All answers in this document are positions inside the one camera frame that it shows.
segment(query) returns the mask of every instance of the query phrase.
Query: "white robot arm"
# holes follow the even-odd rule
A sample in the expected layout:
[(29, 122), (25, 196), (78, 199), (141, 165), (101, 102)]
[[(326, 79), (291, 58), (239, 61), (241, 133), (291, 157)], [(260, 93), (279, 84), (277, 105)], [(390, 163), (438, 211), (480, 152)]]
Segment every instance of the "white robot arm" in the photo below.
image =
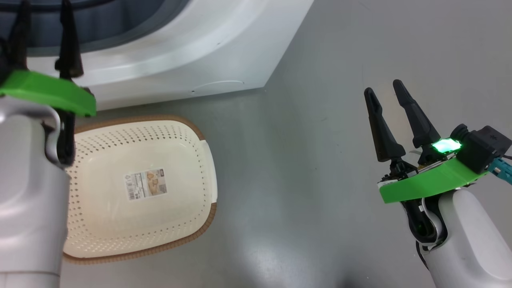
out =
[(371, 88), (365, 90), (377, 159), (391, 160), (378, 184), (386, 203), (400, 202), (421, 260), (438, 288), (512, 287), (512, 252), (480, 202), (461, 189), (493, 174), (512, 184), (512, 167), (503, 161), (512, 141), (486, 126), (469, 132), (463, 124), (440, 136), (400, 80), (393, 82), (405, 109), (419, 167), (401, 159), (405, 150), (391, 134)]
[(26, 67), (30, 16), (22, 0), (9, 39), (0, 39), (0, 288), (59, 287), (75, 116), (96, 113), (94, 96), (72, 82), (83, 69), (69, 0), (60, 79)]

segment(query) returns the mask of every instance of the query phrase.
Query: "cable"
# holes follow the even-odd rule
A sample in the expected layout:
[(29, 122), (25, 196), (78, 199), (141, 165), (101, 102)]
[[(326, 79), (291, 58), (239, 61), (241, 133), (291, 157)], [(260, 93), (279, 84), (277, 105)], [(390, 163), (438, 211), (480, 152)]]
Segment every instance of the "cable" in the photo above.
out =
[(425, 258), (423, 258), (423, 255), (421, 254), (421, 251), (419, 249), (419, 242), (416, 241), (416, 251), (418, 252), (418, 256), (421, 259), (421, 262), (423, 262), (423, 265), (425, 265), (425, 268), (428, 270), (429, 267), (426, 265)]
[(4, 38), (0, 37), (0, 49), (2, 50), (0, 52), (3, 53), (3, 54), (6, 54), (8, 53), (9, 51), (9, 45), (7, 44), (7, 40), (5, 40)]

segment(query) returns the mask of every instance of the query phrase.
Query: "green led light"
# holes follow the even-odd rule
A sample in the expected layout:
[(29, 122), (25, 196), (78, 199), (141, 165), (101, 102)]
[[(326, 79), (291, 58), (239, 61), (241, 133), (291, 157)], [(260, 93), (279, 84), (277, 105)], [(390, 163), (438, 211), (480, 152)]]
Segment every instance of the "green led light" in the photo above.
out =
[(459, 141), (447, 138), (435, 142), (432, 144), (432, 146), (434, 146), (437, 151), (446, 154), (448, 152), (459, 150), (462, 145), (459, 143)]

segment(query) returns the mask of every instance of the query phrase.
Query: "perforated basket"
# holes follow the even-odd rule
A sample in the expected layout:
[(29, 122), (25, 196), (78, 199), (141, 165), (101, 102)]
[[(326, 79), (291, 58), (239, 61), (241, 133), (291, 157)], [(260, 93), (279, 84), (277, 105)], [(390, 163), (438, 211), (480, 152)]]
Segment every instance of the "perforated basket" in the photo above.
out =
[(66, 260), (132, 259), (190, 242), (211, 224), (217, 180), (208, 143), (177, 116), (76, 129)]

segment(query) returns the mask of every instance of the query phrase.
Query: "washing machine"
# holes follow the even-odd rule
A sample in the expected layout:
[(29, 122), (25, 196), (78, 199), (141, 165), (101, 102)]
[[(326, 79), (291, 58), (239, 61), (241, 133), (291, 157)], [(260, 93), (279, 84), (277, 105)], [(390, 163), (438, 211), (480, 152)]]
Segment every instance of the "washing machine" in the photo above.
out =
[[(0, 0), (7, 37), (21, 0)], [(313, 0), (71, 0), (99, 110), (263, 87)], [(31, 0), (29, 69), (58, 76), (60, 0)]]

